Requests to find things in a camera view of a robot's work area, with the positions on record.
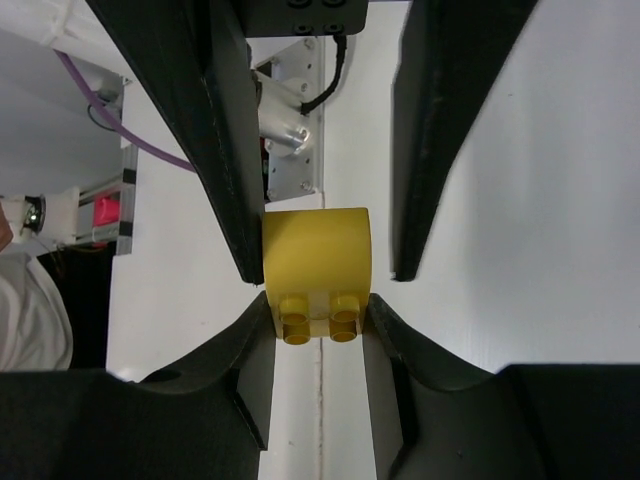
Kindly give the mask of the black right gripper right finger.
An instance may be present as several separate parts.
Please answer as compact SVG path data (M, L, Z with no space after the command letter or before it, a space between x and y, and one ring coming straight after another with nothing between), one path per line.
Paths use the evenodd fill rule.
M490 373L378 295L362 337L381 479L635 479L634 364L513 364Z

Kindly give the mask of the yellow lego brick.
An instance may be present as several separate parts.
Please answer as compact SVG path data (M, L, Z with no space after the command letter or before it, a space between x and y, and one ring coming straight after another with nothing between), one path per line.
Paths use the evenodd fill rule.
M372 282L369 212L337 208L267 212L263 272L277 337L350 342L362 333Z

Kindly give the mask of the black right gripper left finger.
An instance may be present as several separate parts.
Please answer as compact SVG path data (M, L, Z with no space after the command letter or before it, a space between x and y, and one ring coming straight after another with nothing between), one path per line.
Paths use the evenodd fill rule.
M104 370L1 377L5 479L254 479L276 337L259 295L228 328L141 382Z

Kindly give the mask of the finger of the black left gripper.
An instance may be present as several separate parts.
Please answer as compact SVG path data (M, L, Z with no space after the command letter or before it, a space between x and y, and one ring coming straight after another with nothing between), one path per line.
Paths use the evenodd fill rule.
M391 271L416 278L447 177L536 4L414 1L392 97Z

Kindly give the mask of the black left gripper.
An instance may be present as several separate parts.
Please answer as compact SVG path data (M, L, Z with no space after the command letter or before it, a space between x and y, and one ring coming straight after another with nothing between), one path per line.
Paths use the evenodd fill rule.
M367 0L92 1L194 167L241 279L263 281L256 89L247 38L355 35Z

